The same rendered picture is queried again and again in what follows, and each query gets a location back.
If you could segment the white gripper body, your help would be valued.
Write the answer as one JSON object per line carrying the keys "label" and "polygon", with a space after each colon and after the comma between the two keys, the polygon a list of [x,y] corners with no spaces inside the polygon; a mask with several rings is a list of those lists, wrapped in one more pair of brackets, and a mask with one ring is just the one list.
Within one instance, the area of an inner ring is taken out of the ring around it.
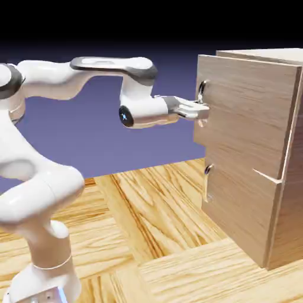
{"label": "white gripper body", "polygon": [[209,117],[209,106],[198,101],[189,101],[176,97],[178,105],[174,113],[187,120],[207,120]]}

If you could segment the large light wood cabinet door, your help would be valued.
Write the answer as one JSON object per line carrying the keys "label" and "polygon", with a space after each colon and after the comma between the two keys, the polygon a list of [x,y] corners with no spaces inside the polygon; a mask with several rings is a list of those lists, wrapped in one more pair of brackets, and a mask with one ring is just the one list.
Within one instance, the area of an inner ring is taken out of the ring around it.
{"label": "large light wood cabinet door", "polygon": [[300,75],[298,65],[200,55],[209,118],[195,140],[207,162],[281,178]]}

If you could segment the light wood cabinet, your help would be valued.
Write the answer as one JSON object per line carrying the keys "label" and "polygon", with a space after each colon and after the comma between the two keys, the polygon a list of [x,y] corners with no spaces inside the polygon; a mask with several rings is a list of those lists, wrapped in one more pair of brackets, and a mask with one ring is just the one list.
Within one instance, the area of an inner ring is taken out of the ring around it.
{"label": "light wood cabinet", "polygon": [[218,51],[219,57],[298,65],[301,75],[270,221],[267,269],[303,259],[303,49]]}

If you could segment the small light wood cabinet door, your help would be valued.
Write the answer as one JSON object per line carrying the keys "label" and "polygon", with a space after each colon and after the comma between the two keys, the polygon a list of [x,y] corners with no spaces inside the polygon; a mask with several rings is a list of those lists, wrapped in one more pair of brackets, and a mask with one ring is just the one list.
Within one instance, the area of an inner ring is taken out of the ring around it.
{"label": "small light wood cabinet door", "polygon": [[260,267],[266,266],[270,221],[279,185],[236,151],[205,150],[209,203],[202,209]]}

